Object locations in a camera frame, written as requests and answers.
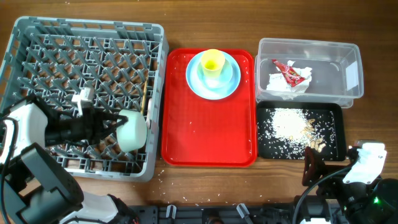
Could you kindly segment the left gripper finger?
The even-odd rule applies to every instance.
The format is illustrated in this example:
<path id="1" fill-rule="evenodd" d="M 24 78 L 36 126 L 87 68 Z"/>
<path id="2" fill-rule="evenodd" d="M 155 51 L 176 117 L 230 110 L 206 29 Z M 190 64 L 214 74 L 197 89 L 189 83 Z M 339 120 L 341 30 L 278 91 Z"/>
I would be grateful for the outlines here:
<path id="1" fill-rule="evenodd" d="M 117 128 L 128 122 L 128 118 L 125 115 L 112 114 L 103 111 L 99 113 L 99 119 L 105 128 Z"/>
<path id="2" fill-rule="evenodd" d="M 108 128 L 99 127 L 96 130 L 96 144 L 99 144 L 101 140 L 105 139 L 110 134 L 115 133 L 116 129 L 117 129 L 117 127 L 115 127 L 115 126 L 110 126 Z"/>

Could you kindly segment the green bowl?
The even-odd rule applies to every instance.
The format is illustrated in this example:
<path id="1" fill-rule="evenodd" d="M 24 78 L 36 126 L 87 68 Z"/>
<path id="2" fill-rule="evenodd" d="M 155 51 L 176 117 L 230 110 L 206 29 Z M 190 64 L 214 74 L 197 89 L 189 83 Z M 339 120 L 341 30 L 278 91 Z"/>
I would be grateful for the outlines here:
<path id="1" fill-rule="evenodd" d="M 127 122 L 116 129 L 116 137 L 122 152 L 131 152 L 142 148 L 147 139 L 147 125 L 144 116 L 138 111 L 121 110 Z"/>

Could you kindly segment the white plastic fork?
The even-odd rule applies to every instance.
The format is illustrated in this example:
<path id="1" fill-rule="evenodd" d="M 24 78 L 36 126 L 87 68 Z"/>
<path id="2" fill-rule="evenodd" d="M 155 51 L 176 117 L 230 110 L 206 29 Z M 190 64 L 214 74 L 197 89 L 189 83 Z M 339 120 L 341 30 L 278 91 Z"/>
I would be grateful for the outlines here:
<path id="1" fill-rule="evenodd" d="M 148 129 L 150 129 L 150 126 L 151 126 L 152 105 L 153 105 L 152 98 L 150 98 L 148 100 L 147 117 L 146 117 L 146 125 L 147 125 Z"/>

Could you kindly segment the wooden chopstick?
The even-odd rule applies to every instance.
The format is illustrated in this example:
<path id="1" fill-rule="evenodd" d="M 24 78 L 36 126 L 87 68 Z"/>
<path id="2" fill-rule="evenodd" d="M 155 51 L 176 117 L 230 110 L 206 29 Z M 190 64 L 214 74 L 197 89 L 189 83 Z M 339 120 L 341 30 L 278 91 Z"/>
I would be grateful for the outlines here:
<path id="1" fill-rule="evenodd" d="M 142 96 L 142 100 L 141 100 L 141 114 L 142 115 L 144 115 L 144 109 L 146 106 L 148 79 L 149 79 L 149 77 L 146 77 L 146 80 L 144 82 L 143 96 Z"/>

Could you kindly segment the rice and food scraps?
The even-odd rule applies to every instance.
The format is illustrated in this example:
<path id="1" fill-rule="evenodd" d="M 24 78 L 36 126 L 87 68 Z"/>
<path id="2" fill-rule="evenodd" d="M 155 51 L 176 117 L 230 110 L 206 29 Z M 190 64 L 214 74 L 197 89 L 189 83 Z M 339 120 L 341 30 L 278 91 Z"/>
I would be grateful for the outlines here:
<path id="1" fill-rule="evenodd" d="M 324 160 L 335 159 L 335 118 L 328 110 L 260 108 L 257 146 L 264 159 L 302 160 L 307 146 Z"/>

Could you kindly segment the red snack wrapper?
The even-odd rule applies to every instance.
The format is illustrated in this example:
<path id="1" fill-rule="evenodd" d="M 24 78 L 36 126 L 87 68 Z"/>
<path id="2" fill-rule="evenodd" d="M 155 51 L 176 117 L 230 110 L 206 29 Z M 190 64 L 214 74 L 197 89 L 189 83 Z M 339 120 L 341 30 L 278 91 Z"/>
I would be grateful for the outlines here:
<path id="1" fill-rule="evenodd" d="M 305 81 L 305 78 L 300 76 L 290 65 L 280 63 L 276 59 L 272 59 L 274 65 L 281 71 L 288 85 L 295 87 Z"/>

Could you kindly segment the white paper napkin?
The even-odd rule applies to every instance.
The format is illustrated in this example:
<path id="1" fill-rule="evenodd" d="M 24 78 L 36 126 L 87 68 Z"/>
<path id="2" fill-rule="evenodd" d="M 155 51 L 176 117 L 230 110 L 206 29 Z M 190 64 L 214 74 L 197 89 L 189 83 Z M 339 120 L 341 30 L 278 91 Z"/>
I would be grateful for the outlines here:
<path id="1" fill-rule="evenodd" d="M 300 76 L 305 78 L 305 81 L 295 87 L 291 87 L 287 84 L 281 71 L 276 67 L 278 73 L 273 73 L 269 75 L 269 84 L 267 85 L 266 90 L 305 93 L 312 80 L 312 68 L 296 68 L 294 67 L 294 63 L 295 61 L 289 60 L 287 63 L 284 64 L 290 65 Z"/>

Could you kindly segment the yellow plastic cup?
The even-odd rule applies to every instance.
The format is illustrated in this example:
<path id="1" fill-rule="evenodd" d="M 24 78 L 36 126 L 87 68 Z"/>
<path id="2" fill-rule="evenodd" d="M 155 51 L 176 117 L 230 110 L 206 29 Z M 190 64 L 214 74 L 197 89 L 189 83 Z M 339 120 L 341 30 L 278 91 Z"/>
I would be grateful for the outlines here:
<path id="1" fill-rule="evenodd" d="M 222 51 L 209 49 L 203 52 L 200 63 L 207 78 L 218 78 L 225 63 L 225 56 Z"/>

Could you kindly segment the light blue bowl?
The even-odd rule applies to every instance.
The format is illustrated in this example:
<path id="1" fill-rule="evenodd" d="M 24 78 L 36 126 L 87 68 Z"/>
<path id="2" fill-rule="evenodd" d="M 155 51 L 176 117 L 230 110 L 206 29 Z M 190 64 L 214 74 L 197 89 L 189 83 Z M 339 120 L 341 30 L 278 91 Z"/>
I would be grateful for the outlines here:
<path id="1" fill-rule="evenodd" d="M 198 77 L 200 81 L 210 89 L 223 88 L 226 86 L 233 77 L 233 68 L 228 60 L 225 61 L 221 73 L 216 78 L 206 77 L 202 66 L 198 65 Z"/>

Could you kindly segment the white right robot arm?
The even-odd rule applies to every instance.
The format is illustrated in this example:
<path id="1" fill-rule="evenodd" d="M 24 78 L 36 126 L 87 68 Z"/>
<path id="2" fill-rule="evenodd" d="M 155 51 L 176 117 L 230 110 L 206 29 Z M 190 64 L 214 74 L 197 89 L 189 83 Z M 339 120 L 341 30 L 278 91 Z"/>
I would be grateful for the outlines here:
<path id="1" fill-rule="evenodd" d="M 359 140 L 347 152 L 347 166 L 327 165 L 314 147 L 305 148 L 302 185 L 307 189 L 295 202 L 292 223 L 313 223 L 333 216 L 314 214 L 307 195 L 317 187 L 315 199 L 338 202 L 348 223 L 397 223 L 397 179 L 381 177 L 387 157 L 385 144 Z"/>

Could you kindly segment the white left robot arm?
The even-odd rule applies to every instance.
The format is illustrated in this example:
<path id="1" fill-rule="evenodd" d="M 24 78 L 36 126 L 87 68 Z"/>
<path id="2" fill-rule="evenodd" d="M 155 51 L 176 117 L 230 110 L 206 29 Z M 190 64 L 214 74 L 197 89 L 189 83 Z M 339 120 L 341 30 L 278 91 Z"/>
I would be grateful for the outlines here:
<path id="1" fill-rule="evenodd" d="M 67 142 L 97 144 L 116 133 L 135 150 L 145 140 L 145 119 L 136 111 L 118 114 L 79 105 L 81 115 L 62 119 L 62 111 L 30 95 L 1 116 L 6 127 L 1 151 L 1 214 L 6 223 L 139 223 L 140 216 L 113 195 L 88 194 L 45 150 Z"/>

